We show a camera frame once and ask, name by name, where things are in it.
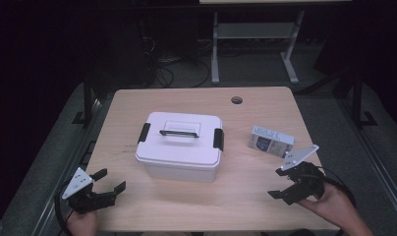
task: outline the table leg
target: table leg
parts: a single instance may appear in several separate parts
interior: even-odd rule
[[[213,53],[211,54],[211,82],[219,85],[219,63],[217,61],[217,13],[214,13],[213,23]]]
[[[284,63],[285,69],[287,70],[288,77],[290,78],[291,84],[298,84],[299,79],[297,78],[296,72],[294,71],[293,64],[291,64],[290,58],[293,53],[294,45],[296,44],[297,36],[299,35],[300,26],[303,20],[304,11],[300,11],[297,16],[297,20],[294,23],[293,31],[290,36],[290,43],[288,44],[285,52],[281,52],[281,59]]]

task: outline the circular hole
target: circular hole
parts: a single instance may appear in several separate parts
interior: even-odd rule
[[[232,101],[234,104],[241,104],[241,103],[243,102],[242,98],[239,97],[239,96],[234,96],[234,97],[232,97],[231,101]]]

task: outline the white plastic box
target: white plastic box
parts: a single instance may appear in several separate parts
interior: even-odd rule
[[[212,182],[223,138],[217,116],[152,112],[143,125],[136,158],[152,177]]]

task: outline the dark floor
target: dark floor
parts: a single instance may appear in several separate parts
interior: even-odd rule
[[[320,44],[298,44],[292,61],[301,82],[291,85],[279,57],[280,46],[267,46],[262,52],[240,53],[220,57],[220,87],[289,87],[293,91],[307,88],[324,75],[312,68]],[[165,67],[160,80],[149,87],[159,89],[213,87],[208,75],[209,56],[200,62],[180,62]],[[339,99],[332,91],[338,80],[310,93],[295,95],[300,111],[324,167],[332,169],[354,192],[358,210],[374,235],[397,235],[397,125],[382,107],[373,90],[363,86],[362,111],[370,112],[377,126],[358,129],[351,118],[351,97]],[[0,235],[56,235],[59,226],[53,217],[52,197],[57,186],[72,174],[87,147],[95,144],[107,109],[113,99],[108,93],[93,106],[93,120],[87,128],[72,124],[83,111],[83,86],[70,96],[47,137],[21,188],[0,222]],[[289,232],[269,232],[287,235]],[[334,235],[334,232],[316,232]],[[118,233],[132,235],[135,233]],[[113,235],[99,232],[98,235]]]

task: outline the small white box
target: small white box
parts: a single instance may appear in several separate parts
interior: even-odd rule
[[[217,116],[152,112],[143,125],[136,158],[152,177],[212,182],[223,138]]]
[[[284,158],[294,145],[294,137],[254,126],[249,147]]]

